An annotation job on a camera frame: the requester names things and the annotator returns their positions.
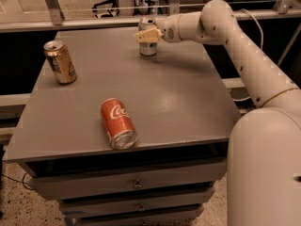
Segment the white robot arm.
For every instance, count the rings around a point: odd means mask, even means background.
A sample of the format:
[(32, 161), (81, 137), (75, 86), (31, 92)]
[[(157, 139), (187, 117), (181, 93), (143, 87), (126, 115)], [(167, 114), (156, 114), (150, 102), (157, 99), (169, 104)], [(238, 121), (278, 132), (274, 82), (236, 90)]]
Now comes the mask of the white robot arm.
[(301, 89), (242, 30), (230, 5), (212, 0), (135, 37), (224, 46), (255, 105), (230, 134), (228, 226), (301, 226)]

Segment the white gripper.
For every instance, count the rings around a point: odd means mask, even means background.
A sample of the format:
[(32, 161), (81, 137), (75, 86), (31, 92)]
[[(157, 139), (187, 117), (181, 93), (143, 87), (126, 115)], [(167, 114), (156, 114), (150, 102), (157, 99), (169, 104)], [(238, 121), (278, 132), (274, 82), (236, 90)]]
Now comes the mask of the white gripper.
[(162, 37), (166, 42), (181, 42), (179, 33), (180, 14), (173, 14), (165, 18), (156, 19), (156, 26), (159, 28), (151, 28), (141, 30), (135, 34), (135, 39), (139, 43), (157, 43)]

